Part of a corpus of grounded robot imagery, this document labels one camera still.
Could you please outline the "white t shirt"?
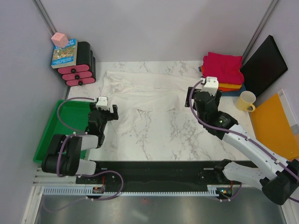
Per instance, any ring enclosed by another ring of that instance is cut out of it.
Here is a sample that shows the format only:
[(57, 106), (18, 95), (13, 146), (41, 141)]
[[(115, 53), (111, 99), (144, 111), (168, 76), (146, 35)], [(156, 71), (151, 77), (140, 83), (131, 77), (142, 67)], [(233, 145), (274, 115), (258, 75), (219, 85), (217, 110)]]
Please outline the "white t shirt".
[(101, 96), (118, 106), (118, 121), (112, 124), (119, 132), (127, 132), (142, 120), (140, 112), (185, 112), (188, 87), (199, 78), (152, 73), (107, 71), (103, 77)]

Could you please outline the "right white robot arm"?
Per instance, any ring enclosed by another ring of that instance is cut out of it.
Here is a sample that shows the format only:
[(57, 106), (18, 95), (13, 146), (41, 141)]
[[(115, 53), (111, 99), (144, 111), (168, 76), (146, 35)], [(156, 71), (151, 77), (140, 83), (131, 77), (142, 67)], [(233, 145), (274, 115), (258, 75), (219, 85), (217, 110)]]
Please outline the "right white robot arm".
[(214, 178), (218, 183), (228, 180), (245, 183), (261, 190), (278, 205), (283, 205), (299, 187), (299, 162), (279, 156), (252, 137), (229, 114), (218, 109), (221, 91), (215, 95), (189, 87), (185, 106), (198, 122), (213, 136), (232, 145), (244, 154), (256, 168), (238, 165), (231, 160), (222, 160), (215, 168)]

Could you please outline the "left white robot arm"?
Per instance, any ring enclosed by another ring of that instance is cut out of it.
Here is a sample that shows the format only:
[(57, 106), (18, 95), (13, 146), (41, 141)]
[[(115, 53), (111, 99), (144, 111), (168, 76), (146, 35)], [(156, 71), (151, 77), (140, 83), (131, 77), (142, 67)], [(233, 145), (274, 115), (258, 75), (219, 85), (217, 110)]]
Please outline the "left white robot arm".
[(109, 121), (118, 120), (118, 106), (90, 103), (88, 125), (84, 135), (54, 134), (42, 161), (42, 171), (57, 176), (86, 175), (91, 183), (99, 183), (103, 173), (96, 168), (96, 162), (81, 158), (81, 152), (97, 149), (103, 145), (105, 128)]

